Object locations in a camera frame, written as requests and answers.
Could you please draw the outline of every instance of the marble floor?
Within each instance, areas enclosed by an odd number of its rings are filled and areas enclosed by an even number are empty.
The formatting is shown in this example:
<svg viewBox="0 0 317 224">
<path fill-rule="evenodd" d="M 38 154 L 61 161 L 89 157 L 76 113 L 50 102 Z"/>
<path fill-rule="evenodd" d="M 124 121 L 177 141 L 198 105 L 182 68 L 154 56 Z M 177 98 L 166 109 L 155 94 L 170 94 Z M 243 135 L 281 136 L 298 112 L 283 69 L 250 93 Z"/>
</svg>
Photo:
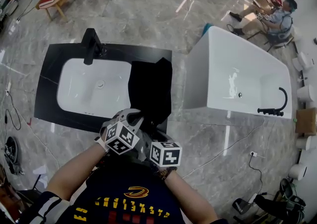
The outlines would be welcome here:
<svg viewBox="0 0 317 224">
<path fill-rule="evenodd" d="M 37 1 L 32 0 L 29 8 Z M 20 0 L 18 9 L 0 34 L 0 56 L 3 55 L 0 65 L 0 147 L 3 147 L 5 134 L 18 139 L 25 174 L 11 175 L 3 154 L 0 154 L 0 161 L 15 188 L 32 188 L 36 180 L 32 170 L 42 165 L 46 165 L 50 179 L 58 167 L 93 143 L 94 133 L 33 117 L 38 78 L 49 44 L 80 42 L 86 28 L 92 27 L 105 43 L 173 51 L 172 114 L 168 118 L 167 133 L 183 146 L 178 172 L 206 196 L 221 217 L 232 223 L 232 217 L 238 214 L 231 206 L 233 201 L 239 197 L 249 200 L 260 189 L 260 174 L 248 167 L 250 151 L 265 157 L 252 159 L 253 167 L 263 173 L 262 192 L 276 192 L 279 181 L 287 176 L 298 155 L 292 120 L 259 116 L 233 116 L 227 120 L 217 116 L 216 112 L 197 113 L 182 109 L 186 54 L 199 40 L 204 25 L 209 22 L 226 28 L 228 22 L 234 24 L 226 17 L 227 11 L 241 11 L 252 0 L 188 0 L 180 12 L 175 13 L 182 1 L 68 0 L 63 6 L 68 22 L 51 8 L 52 22 L 44 11 L 34 9 L 17 24 L 17 17 L 30 2 Z M 261 46 L 264 40 L 255 38 L 253 42 Z M 295 112 L 299 87 L 299 75 L 291 61 L 296 55 L 295 50 L 289 46 L 272 49 L 270 53 L 289 68 Z M 11 99 L 4 94 L 9 81 L 22 127 L 15 130 L 9 122 L 5 132 L 4 110 L 14 113 Z M 221 153 L 226 146 L 232 147 Z M 252 207 L 246 215 L 257 210 Z"/>
</svg>

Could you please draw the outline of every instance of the electrical outlet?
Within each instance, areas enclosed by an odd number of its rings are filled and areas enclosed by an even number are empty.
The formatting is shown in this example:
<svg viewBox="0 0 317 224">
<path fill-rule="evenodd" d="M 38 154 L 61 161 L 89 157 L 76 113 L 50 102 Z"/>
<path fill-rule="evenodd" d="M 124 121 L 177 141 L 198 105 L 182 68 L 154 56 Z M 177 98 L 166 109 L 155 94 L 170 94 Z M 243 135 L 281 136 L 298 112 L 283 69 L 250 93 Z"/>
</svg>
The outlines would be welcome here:
<svg viewBox="0 0 317 224">
<path fill-rule="evenodd" d="M 9 96 L 10 89 L 11 89 L 11 81 L 9 81 L 9 83 L 8 83 L 8 85 L 6 87 L 6 90 L 5 90 L 6 96 Z"/>
<path fill-rule="evenodd" d="M 253 157 L 256 157 L 256 156 L 258 156 L 258 154 L 256 153 L 256 152 L 250 152 L 250 155 L 252 155 Z"/>
</svg>

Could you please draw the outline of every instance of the black faucet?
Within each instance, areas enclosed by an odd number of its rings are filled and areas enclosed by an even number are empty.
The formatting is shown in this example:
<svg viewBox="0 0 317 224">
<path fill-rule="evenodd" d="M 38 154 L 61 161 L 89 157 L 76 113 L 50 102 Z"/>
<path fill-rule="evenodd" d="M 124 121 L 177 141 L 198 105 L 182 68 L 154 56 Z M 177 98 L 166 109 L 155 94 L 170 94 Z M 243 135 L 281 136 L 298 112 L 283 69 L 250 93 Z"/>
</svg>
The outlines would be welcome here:
<svg viewBox="0 0 317 224">
<path fill-rule="evenodd" d="M 279 108 L 279 109 L 258 109 L 258 113 L 263 112 L 264 115 L 268 114 L 268 115 L 276 115 L 276 116 L 283 116 L 284 115 L 284 112 L 281 112 L 281 111 L 287 105 L 287 93 L 281 87 L 279 87 L 278 89 L 281 90 L 284 93 L 284 95 L 285 95 L 285 103 L 284 103 L 284 105 L 281 108 Z"/>
<path fill-rule="evenodd" d="M 103 55 L 103 45 L 101 44 L 94 28 L 87 28 L 81 45 L 85 52 L 84 64 L 90 65 L 95 57 Z"/>
</svg>

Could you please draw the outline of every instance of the shirt logo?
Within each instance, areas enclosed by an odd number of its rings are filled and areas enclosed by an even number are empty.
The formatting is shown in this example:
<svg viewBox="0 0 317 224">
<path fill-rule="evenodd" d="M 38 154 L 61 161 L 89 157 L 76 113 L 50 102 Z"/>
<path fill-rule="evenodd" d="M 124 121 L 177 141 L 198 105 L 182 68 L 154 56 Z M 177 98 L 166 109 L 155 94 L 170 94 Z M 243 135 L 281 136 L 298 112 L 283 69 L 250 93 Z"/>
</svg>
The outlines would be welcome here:
<svg viewBox="0 0 317 224">
<path fill-rule="evenodd" d="M 149 194 L 149 190 L 140 186 L 129 187 L 129 190 L 139 190 L 139 192 L 128 192 L 124 193 L 125 196 L 129 198 L 145 198 Z"/>
</svg>

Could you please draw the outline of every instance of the person sitting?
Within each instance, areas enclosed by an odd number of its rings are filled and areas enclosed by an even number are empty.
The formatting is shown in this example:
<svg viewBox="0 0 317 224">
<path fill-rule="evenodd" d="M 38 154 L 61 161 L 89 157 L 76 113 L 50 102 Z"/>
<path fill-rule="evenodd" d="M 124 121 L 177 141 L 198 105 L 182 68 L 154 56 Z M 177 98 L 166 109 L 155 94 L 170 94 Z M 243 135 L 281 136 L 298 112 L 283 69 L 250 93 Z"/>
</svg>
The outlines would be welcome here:
<svg viewBox="0 0 317 224">
<path fill-rule="evenodd" d="M 241 13 L 229 14 L 238 20 L 239 22 L 250 13 L 256 13 L 259 8 L 255 5 L 250 5 L 246 10 Z M 243 36 L 252 30 L 261 30 L 264 33 L 270 35 L 277 35 L 280 39 L 285 39 L 289 36 L 291 32 L 291 27 L 293 24 L 293 19 L 291 17 L 292 12 L 297 9 L 297 3 L 294 0 L 285 0 L 283 6 L 276 10 L 273 14 L 268 17 L 268 20 L 263 19 L 260 21 L 257 18 L 250 21 L 243 28 L 234 28 L 232 30 L 233 34 Z"/>
</svg>

